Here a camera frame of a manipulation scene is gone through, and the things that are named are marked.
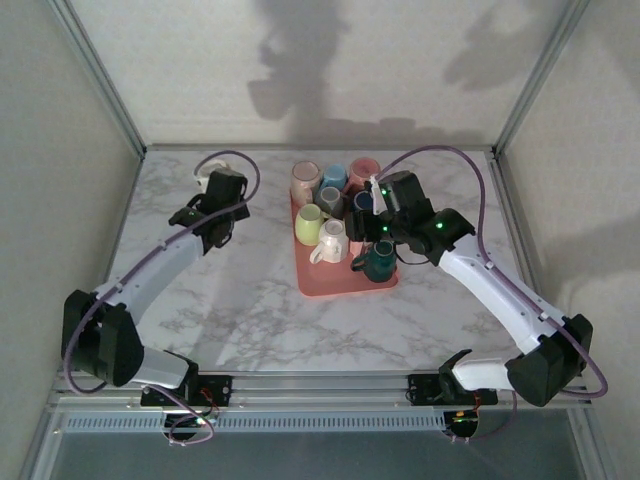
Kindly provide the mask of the aluminium side rail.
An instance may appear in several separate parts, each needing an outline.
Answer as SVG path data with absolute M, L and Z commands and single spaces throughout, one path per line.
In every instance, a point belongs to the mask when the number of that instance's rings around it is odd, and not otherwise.
M 554 320 L 562 325 L 563 313 L 538 295 L 539 282 L 533 270 L 533 257 L 529 250 L 530 231 L 526 225 L 523 210 L 516 203 L 515 187 L 508 182 L 506 168 L 499 164 L 494 154 L 489 151 L 485 157 L 486 207 L 496 205 L 499 208 L 511 248 L 511 253 L 497 259 L 497 262 L 512 282 L 534 303 L 534 308 L 531 308 L 529 303 L 524 305 L 525 313 L 530 316 L 530 323 L 535 328 L 532 336 L 543 343 L 547 343 L 549 339 L 558 340 L 560 346 L 568 350 L 570 358 L 581 361 L 585 366 L 586 363 L 572 344 L 548 323 L 548 320 Z

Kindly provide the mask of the dark green mug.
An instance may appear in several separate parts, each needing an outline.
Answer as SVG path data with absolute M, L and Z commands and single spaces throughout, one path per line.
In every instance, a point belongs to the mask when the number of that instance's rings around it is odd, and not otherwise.
M 389 281 L 396 269 L 396 254 L 393 243 L 380 240 L 373 243 L 351 262 L 352 272 L 362 272 L 374 283 Z

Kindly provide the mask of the aluminium corner post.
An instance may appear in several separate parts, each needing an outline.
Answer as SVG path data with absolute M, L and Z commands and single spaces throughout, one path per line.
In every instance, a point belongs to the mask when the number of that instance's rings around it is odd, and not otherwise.
M 522 126 L 591 1 L 567 0 L 500 134 L 492 146 L 492 152 L 497 161 L 506 155 L 509 145 Z
M 105 101 L 108 110 L 114 116 L 132 150 L 140 160 L 143 160 L 147 153 L 146 143 L 71 0 L 43 1 L 56 17 L 63 33 L 69 39 L 83 68 L 97 88 L 99 95 Z

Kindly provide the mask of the white mug with script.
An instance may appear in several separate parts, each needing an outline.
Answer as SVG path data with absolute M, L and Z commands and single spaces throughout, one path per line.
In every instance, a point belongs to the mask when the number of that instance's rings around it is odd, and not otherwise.
M 349 238 L 342 220 L 327 220 L 319 232 L 319 242 L 309 256 L 311 264 L 342 262 L 349 250 Z

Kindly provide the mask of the pale pink mug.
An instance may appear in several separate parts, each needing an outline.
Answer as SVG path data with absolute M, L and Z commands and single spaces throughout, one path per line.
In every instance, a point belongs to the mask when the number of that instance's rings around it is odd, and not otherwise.
M 322 171 L 312 161 L 297 162 L 291 170 L 290 195 L 294 204 L 303 207 L 314 201 L 322 180 Z

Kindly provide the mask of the yellow-green mug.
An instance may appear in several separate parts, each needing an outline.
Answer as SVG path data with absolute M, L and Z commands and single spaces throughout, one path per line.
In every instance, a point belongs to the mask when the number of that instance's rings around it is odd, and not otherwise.
M 294 231 L 296 239 L 304 246 L 319 243 L 320 229 L 330 215 L 315 204 L 307 204 L 298 210 Z

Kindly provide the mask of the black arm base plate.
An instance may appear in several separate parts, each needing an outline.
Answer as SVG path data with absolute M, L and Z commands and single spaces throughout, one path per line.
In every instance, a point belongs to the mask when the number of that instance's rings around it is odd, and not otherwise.
M 440 374 L 411 374 L 407 377 L 405 397 L 412 406 L 482 406 L 497 405 L 495 390 L 463 390 L 457 383 Z
M 191 407 L 227 407 L 232 393 L 233 377 L 229 375 L 197 375 L 183 382 L 170 393 Z M 141 395 L 142 407 L 168 407 L 174 402 L 151 389 Z

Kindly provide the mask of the aluminium front rail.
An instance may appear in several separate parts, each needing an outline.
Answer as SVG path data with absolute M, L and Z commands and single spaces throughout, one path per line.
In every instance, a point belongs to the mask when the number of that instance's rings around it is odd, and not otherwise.
M 408 376 L 416 371 L 371 372 L 205 372 L 205 376 L 231 377 L 230 387 L 207 387 L 225 400 L 214 400 L 220 409 L 246 411 L 294 410 L 386 410 L 413 406 L 407 393 Z M 72 405 L 85 408 L 140 408 L 143 388 L 129 383 L 123 387 L 105 387 L 92 395 L 73 393 L 58 374 L 47 398 L 47 405 Z

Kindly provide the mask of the pink plastic tray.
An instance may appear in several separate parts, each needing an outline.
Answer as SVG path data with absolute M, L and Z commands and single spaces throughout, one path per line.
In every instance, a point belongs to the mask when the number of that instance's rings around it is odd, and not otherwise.
M 353 260 L 351 253 L 340 263 L 332 264 L 321 261 L 312 264 L 308 258 L 313 248 L 301 244 L 292 229 L 293 258 L 297 284 L 300 292 L 307 297 L 324 297 L 351 295 L 363 292 L 389 290 L 398 284 L 398 269 L 394 269 L 392 277 L 386 282 L 372 282 L 359 271 L 351 270 Z

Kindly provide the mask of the aluminium back rail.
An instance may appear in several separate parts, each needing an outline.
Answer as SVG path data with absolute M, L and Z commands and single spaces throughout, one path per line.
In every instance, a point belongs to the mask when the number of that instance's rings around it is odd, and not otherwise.
M 366 145 L 366 144 L 287 144 L 287 143 L 151 143 L 147 152 L 155 151 L 402 151 L 416 148 L 416 145 Z

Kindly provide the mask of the pink printed mug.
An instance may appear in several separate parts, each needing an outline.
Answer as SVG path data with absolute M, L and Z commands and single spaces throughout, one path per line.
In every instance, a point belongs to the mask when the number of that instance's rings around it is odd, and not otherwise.
M 348 180 L 343 192 L 348 194 L 362 191 L 370 177 L 377 175 L 380 171 L 381 167 L 375 159 L 361 157 L 354 160 L 350 165 Z

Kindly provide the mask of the grey mug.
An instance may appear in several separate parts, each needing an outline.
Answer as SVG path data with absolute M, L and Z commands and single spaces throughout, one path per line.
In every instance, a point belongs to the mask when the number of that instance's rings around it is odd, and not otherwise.
M 344 198 L 336 187 L 327 186 L 321 189 L 316 195 L 315 204 L 330 217 L 342 219 L 344 216 Z

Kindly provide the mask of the light blue mug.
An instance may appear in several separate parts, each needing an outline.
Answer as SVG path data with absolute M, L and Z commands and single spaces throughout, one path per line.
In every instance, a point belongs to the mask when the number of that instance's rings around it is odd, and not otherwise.
M 319 190 L 322 191 L 324 188 L 334 187 L 338 191 L 342 191 L 347 184 L 348 178 L 347 170 L 342 164 L 330 165 L 324 170 Z

